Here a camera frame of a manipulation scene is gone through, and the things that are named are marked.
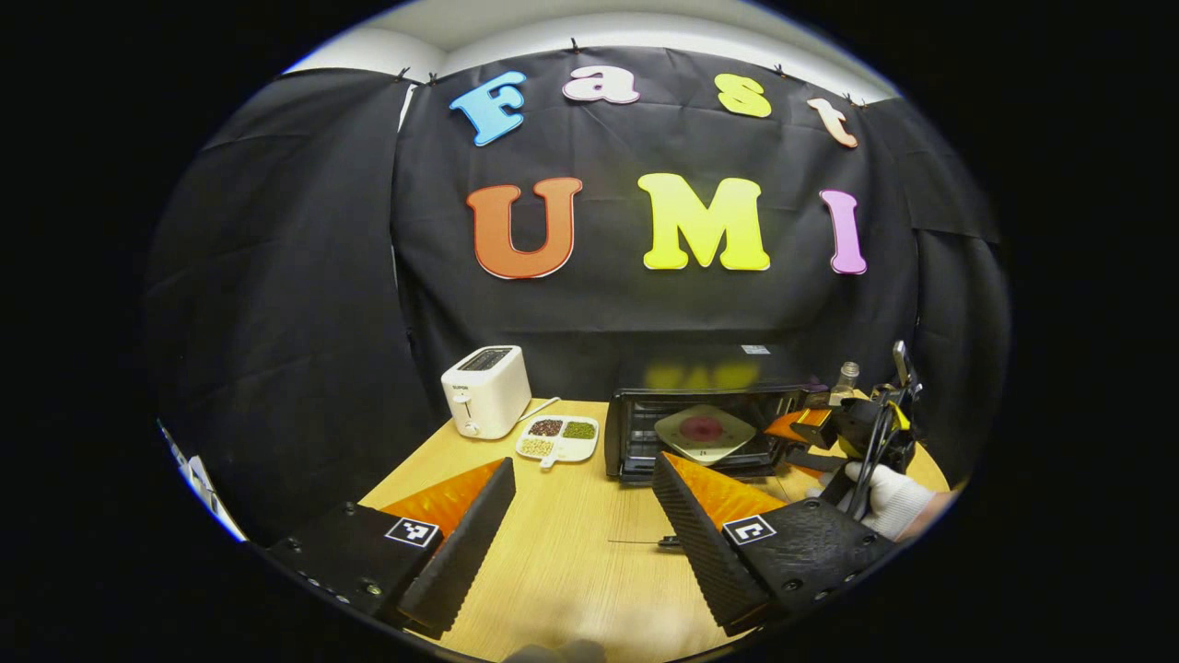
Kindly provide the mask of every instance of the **white wall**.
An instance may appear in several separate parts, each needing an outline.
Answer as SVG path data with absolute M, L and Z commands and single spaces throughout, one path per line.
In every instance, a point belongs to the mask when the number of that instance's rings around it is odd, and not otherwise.
M 739 27 L 671 14 L 611 13 L 568 17 L 501 32 L 447 55 L 440 74 L 526 53 L 578 46 L 661 46 L 744 60 L 793 76 L 857 103 L 900 96 L 851 58 L 832 61 L 798 46 Z M 854 68 L 861 72 L 851 71 Z
M 814 38 L 799 28 L 799 40 Z M 357 27 L 327 42 L 288 71 L 318 67 L 353 67 L 406 74 L 427 80 L 513 55 L 579 46 L 661 46 L 744 60 L 783 71 L 859 101 L 900 96 L 893 86 L 850 57 L 819 55 L 797 45 L 714 21 L 651 13 L 608 13 L 535 22 L 501 32 L 450 53 L 414 37 L 373 27 Z
M 397 74 L 409 67 L 407 78 L 429 80 L 446 53 L 415 37 L 388 29 L 357 27 L 328 41 L 286 72 L 349 67 Z

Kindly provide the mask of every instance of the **white divided plate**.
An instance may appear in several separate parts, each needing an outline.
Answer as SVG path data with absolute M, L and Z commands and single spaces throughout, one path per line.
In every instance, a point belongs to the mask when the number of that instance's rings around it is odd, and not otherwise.
M 561 426 L 560 426 L 560 428 L 558 428 L 556 433 L 553 434 L 553 435 L 538 435 L 535 433 L 529 433 L 529 431 L 532 431 L 532 427 L 535 426 L 540 421 L 558 421 L 558 422 L 560 422 Z M 561 436 L 561 435 L 565 434 L 566 426 L 568 426 L 569 422 L 574 422 L 574 421 L 575 422 L 581 422 L 581 424 L 588 424 L 588 425 L 593 426 L 593 438 L 591 438 L 588 440 L 585 440 L 585 439 L 564 438 L 564 436 Z M 538 414 L 536 416 L 533 416 L 532 419 L 529 419 L 525 424 L 523 431 L 520 433 L 520 436 L 516 439 L 516 453 L 519 453 L 520 455 L 522 455 L 525 458 L 535 458 L 535 459 L 541 459 L 541 460 L 545 459 L 546 454 L 544 454 L 544 453 L 539 453 L 538 454 L 538 453 L 534 453 L 534 452 L 529 453 L 529 452 L 523 451 L 525 449 L 525 441 L 526 440 L 541 440 L 544 442 L 552 442 L 552 445 L 553 445 L 552 448 L 554 451 L 551 452 L 551 453 L 553 453 L 555 455 L 554 460 L 559 460 L 561 462 L 579 462 L 579 461 L 585 460 L 585 459 L 590 458 L 591 455 L 593 455 L 593 449 L 594 449 L 594 447 L 598 446 L 598 433 L 599 433 L 600 428 L 601 427 L 598 425 L 598 422 L 595 420 L 593 420 L 593 419 L 590 419 L 588 416 L 564 416 L 564 415 L 556 415 L 556 414 L 548 414 L 548 415 L 546 415 L 546 414 Z
M 685 458 L 709 466 L 753 439 L 757 429 L 711 405 L 696 405 L 656 422 L 656 434 Z

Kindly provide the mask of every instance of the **black curtain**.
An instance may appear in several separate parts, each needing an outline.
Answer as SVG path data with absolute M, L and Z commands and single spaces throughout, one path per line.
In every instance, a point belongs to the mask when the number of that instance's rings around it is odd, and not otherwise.
M 574 101 L 569 72 L 608 65 L 635 77 L 638 101 Z M 475 130 L 452 100 L 505 73 L 527 80 L 523 124 L 476 147 Z M 718 74 L 752 78 L 769 117 L 727 111 Z M 830 91 L 729 58 L 666 48 L 554 51 L 440 78 L 414 92 L 399 138 L 393 235 L 403 310 L 423 375 L 436 378 L 474 348 L 515 343 L 540 396 L 606 400 L 623 352 L 647 342 L 779 343 L 797 363 L 832 383 L 844 361 L 864 382 L 891 376 L 896 339 L 911 340 L 916 319 L 916 243 L 891 176 L 876 172 L 872 140 L 849 150 L 808 106 L 821 98 L 864 131 L 859 111 Z M 647 173 L 684 177 L 705 205 L 725 178 L 758 184 L 764 271 L 729 270 L 694 257 L 678 270 L 652 270 L 652 201 Z M 575 177 L 574 248 L 542 278 L 505 281 L 475 258 L 467 196 L 512 184 L 512 238 L 521 251 L 545 242 L 536 182 Z M 836 274 L 824 189 L 856 197 L 862 275 Z M 680 247 L 690 251 L 680 239 Z M 717 254 L 726 247 L 722 239 Z M 441 388 L 428 383 L 437 407 Z
M 562 85 L 584 66 L 628 70 L 640 98 L 575 101 Z M 476 147 L 475 127 L 450 103 L 506 72 L 526 80 L 508 112 L 522 124 Z M 730 112 L 717 74 L 756 80 L 771 112 Z M 858 145 L 838 144 L 818 112 L 843 113 Z M 997 407 L 1009 343 L 999 237 L 986 199 L 936 129 L 903 99 L 867 107 L 738 60 L 665 48 L 554 51 L 488 63 L 414 92 L 399 138 L 393 236 L 415 359 L 437 416 L 436 385 L 473 349 L 515 343 L 540 396 L 606 400 L 620 354 L 646 342 L 780 343 L 832 383 L 844 361 L 861 385 L 893 380 L 891 346 L 904 340 L 927 382 L 921 416 L 929 449 L 951 483 L 962 479 Z M 646 173 L 683 176 L 709 205 L 718 183 L 750 179 L 764 271 L 651 270 L 652 203 Z M 546 241 L 533 186 L 575 177 L 573 252 L 558 271 L 506 281 L 476 261 L 467 196 L 511 184 L 512 241 Z M 862 275 L 836 274 L 831 219 L 819 191 L 852 195 Z M 689 250 L 684 238 L 680 248 Z M 718 254 L 724 250 L 722 241 Z
M 951 484 L 964 479 L 999 412 L 1012 344 L 1012 304 L 995 210 L 955 150 L 902 99 L 861 114 L 903 190 L 920 257 L 915 408 Z
M 388 228 L 409 84 L 274 80 L 196 156 L 147 269 L 159 415 L 268 545 L 356 500 L 432 432 Z

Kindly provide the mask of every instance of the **glass bottle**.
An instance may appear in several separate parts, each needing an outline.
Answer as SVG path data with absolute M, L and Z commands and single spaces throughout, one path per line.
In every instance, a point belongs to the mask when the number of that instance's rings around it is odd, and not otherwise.
M 839 381 L 831 387 L 831 398 L 828 405 L 836 407 L 843 399 L 850 399 L 852 396 L 852 389 L 856 388 L 856 378 L 859 378 L 859 365 L 854 361 L 843 362 L 843 368 L 839 369 Z

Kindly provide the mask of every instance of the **pink letter i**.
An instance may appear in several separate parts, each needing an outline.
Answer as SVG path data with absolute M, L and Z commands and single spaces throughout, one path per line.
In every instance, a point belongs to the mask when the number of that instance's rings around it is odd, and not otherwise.
M 835 228 L 835 255 L 831 256 L 831 269 L 838 274 L 863 274 L 868 263 L 859 255 L 859 237 L 856 234 L 856 199 L 850 193 L 824 189 L 818 196 L 826 203 L 831 212 L 831 227 Z

